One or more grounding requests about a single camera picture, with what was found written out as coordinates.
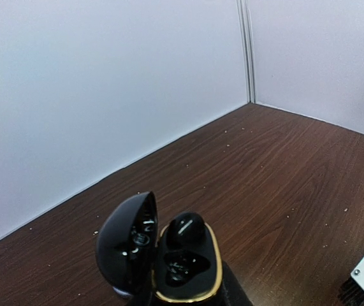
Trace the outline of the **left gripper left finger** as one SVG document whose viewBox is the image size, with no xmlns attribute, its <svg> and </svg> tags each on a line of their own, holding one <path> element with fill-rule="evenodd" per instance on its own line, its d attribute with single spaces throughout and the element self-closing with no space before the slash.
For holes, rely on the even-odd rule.
<svg viewBox="0 0 364 306">
<path fill-rule="evenodd" d="M 137 295 L 134 295 L 126 304 L 126 306 L 151 306 L 152 293 L 150 291 L 144 291 Z"/>
</svg>

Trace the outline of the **purple earbud charging case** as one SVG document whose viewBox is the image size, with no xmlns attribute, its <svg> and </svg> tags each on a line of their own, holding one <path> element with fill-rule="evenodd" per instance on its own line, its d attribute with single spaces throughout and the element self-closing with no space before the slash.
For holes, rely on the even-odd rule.
<svg viewBox="0 0 364 306">
<path fill-rule="evenodd" d="M 121 290 L 119 288 L 113 287 L 113 290 L 123 299 L 131 299 L 133 295 L 127 291 Z"/>
</svg>

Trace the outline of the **black earbud charging case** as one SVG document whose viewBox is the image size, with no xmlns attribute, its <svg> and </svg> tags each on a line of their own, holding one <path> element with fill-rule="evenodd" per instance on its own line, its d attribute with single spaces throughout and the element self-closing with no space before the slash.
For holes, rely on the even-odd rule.
<svg viewBox="0 0 364 306">
<path fill-rule="evenodd" d="M 152 191 L 123 201 L 106 219 L 96 240 L 96 263 L 111 287 L 152 293 L 151 305 L 221 305 L 222 259 L 213 229 L 205 222 L 201 251 L 169 251 L 159 229 Z"/>
</svg>

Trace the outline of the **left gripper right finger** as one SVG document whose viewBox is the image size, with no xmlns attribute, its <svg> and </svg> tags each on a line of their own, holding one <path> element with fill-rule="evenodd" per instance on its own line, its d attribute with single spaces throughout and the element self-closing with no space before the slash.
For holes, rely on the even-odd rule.
<svg viewBox="0 0 364 306">
<path fill-rule="evenodd" d="M 227 262 L 222 262 L 221 305 L 254 306 Z"/>
</svg>

